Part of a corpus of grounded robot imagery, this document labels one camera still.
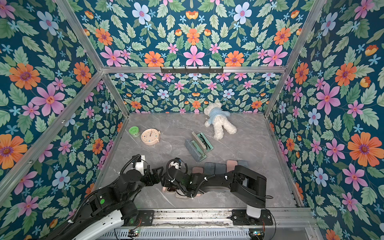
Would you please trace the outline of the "grey case with olive glasses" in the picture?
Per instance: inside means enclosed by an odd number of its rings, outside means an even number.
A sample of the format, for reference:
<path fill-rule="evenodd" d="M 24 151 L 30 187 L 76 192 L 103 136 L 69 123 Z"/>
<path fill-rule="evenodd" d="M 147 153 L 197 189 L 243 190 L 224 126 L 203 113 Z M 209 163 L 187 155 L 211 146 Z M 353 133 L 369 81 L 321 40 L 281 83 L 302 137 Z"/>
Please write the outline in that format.
<path fill-rule="evenodd" d="M 186 140 L 185 147 L 196 162 L 202 162 L 207 158 L 207 155 L 195 141 Z"/>

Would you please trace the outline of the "pink case with purple glasses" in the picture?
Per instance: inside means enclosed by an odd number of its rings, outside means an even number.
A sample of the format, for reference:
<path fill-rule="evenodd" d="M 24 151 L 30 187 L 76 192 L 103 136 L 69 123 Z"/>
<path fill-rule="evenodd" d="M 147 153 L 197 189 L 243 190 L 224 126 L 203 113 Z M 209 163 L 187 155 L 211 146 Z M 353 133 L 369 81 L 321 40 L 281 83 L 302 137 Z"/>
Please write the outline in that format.
<path fill-rule="evenodd" d="M 231 172 L 231 171 L 234 171 L 235 170 L 235 167 L 238 165 L 238 161 L 235 161 L 235 160 L 227 160 L 227 163 L 226 163 L 226 169 L 227 169 L 227 173 L 228 172 Z"/>

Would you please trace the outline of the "grey case with red glasses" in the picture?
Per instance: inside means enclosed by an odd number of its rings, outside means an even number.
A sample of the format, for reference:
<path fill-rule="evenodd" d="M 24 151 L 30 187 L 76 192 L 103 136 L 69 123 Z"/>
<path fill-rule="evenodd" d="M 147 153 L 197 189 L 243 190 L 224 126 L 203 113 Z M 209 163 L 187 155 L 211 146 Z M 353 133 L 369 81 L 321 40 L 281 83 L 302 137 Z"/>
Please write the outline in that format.
<path fill-rule="evenodd" d="M 238 161 L 239 166 L 243 166 L 245 168 L 249 167 L 249 163 L 247 161 Z"/>

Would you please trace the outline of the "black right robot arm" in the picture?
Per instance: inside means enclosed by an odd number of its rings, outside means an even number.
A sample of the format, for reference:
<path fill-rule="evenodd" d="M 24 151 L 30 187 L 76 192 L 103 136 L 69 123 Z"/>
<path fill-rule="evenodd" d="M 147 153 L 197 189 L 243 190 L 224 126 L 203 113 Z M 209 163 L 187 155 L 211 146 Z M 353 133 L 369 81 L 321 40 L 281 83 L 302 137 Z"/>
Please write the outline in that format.
<path fill-rule="evenodd" d="M 247 205 L 247 215 L 254 219 L 263 216 L 267 195 L 267 178 L 245 166 L 237 165 L 232 171 L 212 174 L 189 173 L 188 166 L 175 158 L 166 164 L 161 176 L 164 188 L 180 190 L 184 196 L 193 199 L 208 192 L 229 191 Z"/>

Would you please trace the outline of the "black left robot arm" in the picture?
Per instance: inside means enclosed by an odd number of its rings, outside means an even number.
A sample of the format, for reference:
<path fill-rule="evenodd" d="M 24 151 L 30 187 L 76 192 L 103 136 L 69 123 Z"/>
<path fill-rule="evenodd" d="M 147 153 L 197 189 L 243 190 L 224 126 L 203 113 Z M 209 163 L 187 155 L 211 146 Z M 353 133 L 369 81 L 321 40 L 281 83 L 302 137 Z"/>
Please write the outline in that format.
<path fill-rule="evenodd" d="M 151 170 L 149 164 L 143 172 L 137 168 L 127 169 L 131 164 L 142 161 L 141 155 L 132 156 L 111 184 L 87 195 L 64 224 L 41 239 L 72 240 L 112 213 L 120 214 L 118 220 L 123 221 L 123 224 L 141 224 L 142 218 L 139 217 L 134 200 L 144 187 L 160 183 L 164 170 L 163 167 Z"/>

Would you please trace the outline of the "cream round alarm clock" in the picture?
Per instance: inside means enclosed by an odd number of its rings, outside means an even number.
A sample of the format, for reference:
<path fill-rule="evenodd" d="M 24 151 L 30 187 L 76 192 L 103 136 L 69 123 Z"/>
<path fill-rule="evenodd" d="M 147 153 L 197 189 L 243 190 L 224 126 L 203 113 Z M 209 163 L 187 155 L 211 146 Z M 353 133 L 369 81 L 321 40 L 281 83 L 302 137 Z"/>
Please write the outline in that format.
<path fill-rule="evenodd" d="M 161 132 L 157 129 L 147 129 L 141 134 L 142 142 L 147 146 L 153 146 L 160 142 Z"/>

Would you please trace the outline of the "green lidded round container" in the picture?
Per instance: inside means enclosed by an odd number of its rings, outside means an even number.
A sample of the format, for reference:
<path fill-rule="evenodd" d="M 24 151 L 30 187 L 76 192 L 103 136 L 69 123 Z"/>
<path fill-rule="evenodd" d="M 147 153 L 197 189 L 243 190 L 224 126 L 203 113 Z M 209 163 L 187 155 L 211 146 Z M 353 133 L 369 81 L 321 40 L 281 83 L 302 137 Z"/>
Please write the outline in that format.
<path fill-rule="evenodd" d="M 140 129 L 139 127 L 137 126 L 133 126 L 133 127 L 130 127 L 129 128 L 129 134 L 134 137 L 134 138 L 137 138 L 139 137 L 141 134 L 140 134 Z"/>

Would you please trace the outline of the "white teddy bear blue shirt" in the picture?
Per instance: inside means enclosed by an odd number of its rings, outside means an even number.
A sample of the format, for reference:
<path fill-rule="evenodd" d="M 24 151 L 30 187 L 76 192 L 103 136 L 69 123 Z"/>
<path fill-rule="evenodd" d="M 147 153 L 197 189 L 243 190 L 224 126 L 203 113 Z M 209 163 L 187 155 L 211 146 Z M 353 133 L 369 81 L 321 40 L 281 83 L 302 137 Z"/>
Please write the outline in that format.
<path fill-rule="evenodd" d="M 220 102 L 211 103 L 204 109 L 204 114 L 209 117 L 205 122 L 205 127 L 213 126 L 214 139 L 221 140 L 224 137 L 224 130 L 230 135 L 237 133 L 237 128 L 229 121 L 231 115 L 228 111 L 222 110 Z"/>

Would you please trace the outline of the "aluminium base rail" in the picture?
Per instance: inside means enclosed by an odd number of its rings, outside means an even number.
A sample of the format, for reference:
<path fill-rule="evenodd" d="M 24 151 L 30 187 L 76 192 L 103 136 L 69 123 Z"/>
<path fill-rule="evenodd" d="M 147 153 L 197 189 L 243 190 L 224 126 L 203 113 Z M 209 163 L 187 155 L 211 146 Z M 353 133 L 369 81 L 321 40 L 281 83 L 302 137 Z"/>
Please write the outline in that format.
<path fill-rule="evenodd" d="M 247 214 L 245 208 L 139 209 L 144 227 L 317 227 L 309 208 L 262 209 L 260 217 Z"/>

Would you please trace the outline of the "black hook rail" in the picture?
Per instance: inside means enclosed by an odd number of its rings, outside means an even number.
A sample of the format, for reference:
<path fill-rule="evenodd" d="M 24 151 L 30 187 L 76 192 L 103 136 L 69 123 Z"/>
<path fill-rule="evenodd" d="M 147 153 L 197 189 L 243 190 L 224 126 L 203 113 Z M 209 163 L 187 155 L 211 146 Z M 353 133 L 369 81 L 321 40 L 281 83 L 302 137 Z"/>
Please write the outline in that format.
<path fill-rule="evenodd" d="M 162 74 L 222 74 L 224 68 L 218 67 L 160 67 Z"/>

